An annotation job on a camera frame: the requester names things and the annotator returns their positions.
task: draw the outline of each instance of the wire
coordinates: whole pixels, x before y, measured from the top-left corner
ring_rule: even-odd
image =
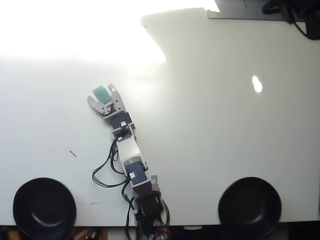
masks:
[[[117,144],[116,144],[116,143],[117,143],[117,140],[118,140],[118,138],[121,137],[122,134],[125,132],[125,129],[126,129],[126,126],[122,127],[121,130],[120,130],[120,132],[119,132],[119,133],[116,135],[116,137],[114,138],[114,140],[113,140],[113,142],[112,142],[112,144],[111,144],[111,146],[110,146],[110,149],[109,149],[108,157],[107,157],[107,159],[105,160],[105,162],[104,162],[101,166],[99,166],[98,168],[96,168],[95,170],[93,170],[93,172],[92,172],[92,176],[91,176],[91,177],[92,177],[92,180],[93,180],[97,185],[99,185],[100,187],[107,188],[107,189],[109,189],[109,188],[115,188],[115,187],[121,186],[122,184],[125,184],[125,183],[128,181],[128,179],[125,179],[124,181],[122,181],[122,182],[120,182],[120,183],[109,185],[109,184],[105,184],[105,183],[101,182],[101,181],[100,181],[99,179],[97,179],[97,177],[95,176],[96,173],[99,172],[99,171],[107,164],[107,162],[109,161],[109,159],[110,159],[111,162],[112,162],[112,163],[111,163],[111,168],[112,168],[112,170],[114,170],[114,172],[116,172],[116,173],[119,173],[119,174],[124,175],[124,173],[121,173],[121,172],[117,171],[117,170],[114,168],[113,161],[114,161],[114,157],[115,157],[116,153],[119,154],[119,151],[116,149],[116,148],[117,148]]]
[[[115,149],[114,152],[112,153],[112,156],[111,156],[110,166],[111,166],[112,170],[113,170],[115,173],[117,173],[117,174],[125,175],[124,172],[120,172],[120,171],[116,170],[116,168],[115,168],[115,166],[114,166],[115,156],[116,156],[116,159],[117,159],[118,156],[119,156],[119,151],[118,151],[118,149]]]
[[[122,197],[124,198],[124,200],[126,200],[129,203],[132,210],[135,210],[134,206],[132,205],[131,200],[129,200],[129,198],[128,198],[128,195],[125,194],[125,189],[128,186],[128,184],[130,183],[130,177],[128,177],[126,180],[127,180],[127,182],[123,185],[123,188],[121,190],[121,194],[122,194]]]
[[[131,240],[131,237],[129,234],[129,215],[130,215],[130,209],[131,209],[133,200],[134,200],[134,197],[132,197],[130,200],[129,209],[128,209],[128,213],[126,214],[126,221],[125,221],[125,235],[128,238],[128,240]]]
[[[309,36],[308,34],[306,34],[296,23],[295,20],[293,20],[293,24],[295,25],[295,27],[300,31],[300,33],[302,33],[306,38],[310,39],[310,40],[319,40],[320,37],[317,36]]]
[[[157,237],[159,236],[163,236],[164,239],[166,240],[167,239],[167,236],[170,236],[171,233],[169,231],[167,231],[167,228],[169,227],[170,225],[170,212],[169,212],[169,208],[166,204],[166,202],[160,198],[161,202],[162,202],[162,205],[163,205],[163,208],[165,210],[165,214],[166,214],[166,220],[165,220],[165,223],[164,221],[162,220],[161,218],[161,215],[158,217],[159,220],[160,220],[160,225],[161,225],[161,228],[158,228],[158,230],[156,231],[156,233],[154,234],[152,240],[155,240],[157,239]]]

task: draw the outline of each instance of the black bowl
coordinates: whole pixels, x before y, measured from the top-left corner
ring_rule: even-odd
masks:
[[[275,188],[257,177],[234,182],[222,195],[218,212],[221,224],[235,238],[259,239],[279,222],[281,199]]]
[[[51,178],[36,178],[22,185],[13,200],[13,217],[20,230],[35,240],[66,237],[76,220],[70,191]]]

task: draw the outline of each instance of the small debris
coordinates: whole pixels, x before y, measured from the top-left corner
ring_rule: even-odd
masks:
[[[71,150],[69,151],[75,158],[77,157]]]

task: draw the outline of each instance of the white tabletop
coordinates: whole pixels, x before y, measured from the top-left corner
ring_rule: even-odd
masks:
[[[134,120],[172,225],[219,224],[221,195],[248,176],[276,188],[281,221],[319,220],[320,42],[285,22],[208,19],[203,8],[140,23],[125,10],[104,21],[110,8],[88,6],[67,4],[67,24],[62,8],[48,16],[53,6],[41,18],[30,6],[30,18],[26,6],[13,16],[7,9],[11,28],[0,21],[0,225],[15,224],[15,192],[37,177],[69,188],[75,225],[125,225],[121,188],[91,180],[112,129],[87,96],[109,83]],[[122,180],[102,172],[102,181]]]

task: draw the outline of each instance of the green sponge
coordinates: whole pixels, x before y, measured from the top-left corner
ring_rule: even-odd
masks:
[[[93,93],[98,101],[102,104],[106,104],[111,100],[110,94],[103,86],[98,86],[97,88],[93,89]]]

